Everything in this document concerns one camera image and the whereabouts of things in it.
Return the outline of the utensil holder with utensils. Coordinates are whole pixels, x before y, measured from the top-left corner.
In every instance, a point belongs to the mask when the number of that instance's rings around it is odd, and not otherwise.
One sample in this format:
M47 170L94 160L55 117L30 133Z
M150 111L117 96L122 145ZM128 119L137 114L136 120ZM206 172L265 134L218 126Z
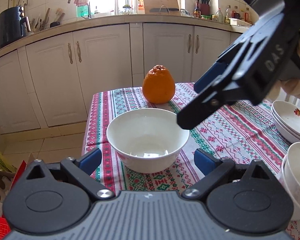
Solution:
M53 22L60 22L65 13L62 8L57 8L55 12L52 12L51 8L47 8L43 16L38 15L36 18L32 18L30 21L30 27L33 32L43 31L48 28L48 25Z

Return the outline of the dark soy sauce bottle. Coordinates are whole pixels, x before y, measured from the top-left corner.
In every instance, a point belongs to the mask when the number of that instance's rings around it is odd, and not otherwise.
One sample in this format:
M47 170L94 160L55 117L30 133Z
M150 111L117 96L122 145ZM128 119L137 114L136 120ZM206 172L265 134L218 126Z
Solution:
M193 15L194 15L195 18L201 18L200 6L199 6L198 1L195 1L195 7L194 7Z

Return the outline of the white plate with fruit print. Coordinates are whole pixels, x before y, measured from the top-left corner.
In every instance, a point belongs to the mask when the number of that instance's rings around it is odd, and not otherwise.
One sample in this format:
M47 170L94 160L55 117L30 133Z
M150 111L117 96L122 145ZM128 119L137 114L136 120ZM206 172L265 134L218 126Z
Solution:
M289 142L300 141L300 108L290 102L276 100L272 103L273 122L280 134Z

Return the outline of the knife block with knives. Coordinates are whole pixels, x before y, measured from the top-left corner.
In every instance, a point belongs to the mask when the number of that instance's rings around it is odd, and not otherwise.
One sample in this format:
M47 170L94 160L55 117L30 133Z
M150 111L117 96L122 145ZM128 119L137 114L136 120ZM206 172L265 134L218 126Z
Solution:
M210 0L197 0L201 15L210 15Z

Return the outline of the white kitchen cabinets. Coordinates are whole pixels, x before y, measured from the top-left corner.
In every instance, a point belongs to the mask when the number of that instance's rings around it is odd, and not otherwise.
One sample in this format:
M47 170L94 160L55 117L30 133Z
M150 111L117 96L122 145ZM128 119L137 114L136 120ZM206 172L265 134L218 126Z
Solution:
M237 37L192 25L126 23L22 46L0 57L0 130L83 122L94 94L140 87L156 65L177 83L197 81Z

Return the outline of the pointed top orange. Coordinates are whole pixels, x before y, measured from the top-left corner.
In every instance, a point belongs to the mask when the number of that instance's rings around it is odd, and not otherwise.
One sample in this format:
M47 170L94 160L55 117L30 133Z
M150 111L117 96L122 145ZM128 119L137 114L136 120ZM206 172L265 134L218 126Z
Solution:
M175 82L170 71L163 65L154 66L143 80L142 93L150 103L168 103L175 94Z

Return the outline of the wooden cutting board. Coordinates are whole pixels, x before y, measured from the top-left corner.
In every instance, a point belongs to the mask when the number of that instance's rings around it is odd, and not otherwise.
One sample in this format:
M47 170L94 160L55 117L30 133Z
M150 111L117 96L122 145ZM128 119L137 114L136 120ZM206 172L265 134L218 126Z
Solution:
M145 14L180 16L178 0L143 0Z

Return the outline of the black air fryer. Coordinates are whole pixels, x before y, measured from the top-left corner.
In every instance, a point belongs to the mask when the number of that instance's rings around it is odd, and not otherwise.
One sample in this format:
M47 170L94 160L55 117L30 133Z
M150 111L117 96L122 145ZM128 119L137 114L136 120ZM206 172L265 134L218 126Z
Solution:
M3 48L31 31L29 18L25 16L24 7L19 5L0 13L0 48Z

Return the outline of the chrome kitchen faucet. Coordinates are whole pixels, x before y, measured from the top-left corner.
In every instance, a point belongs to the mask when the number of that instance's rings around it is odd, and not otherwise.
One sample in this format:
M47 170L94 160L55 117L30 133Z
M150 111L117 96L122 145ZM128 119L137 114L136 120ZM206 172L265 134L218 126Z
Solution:
M91 18L89 0L68 0L68 4L70 4L71 1L74 1L74 4L76 5L77 18Z

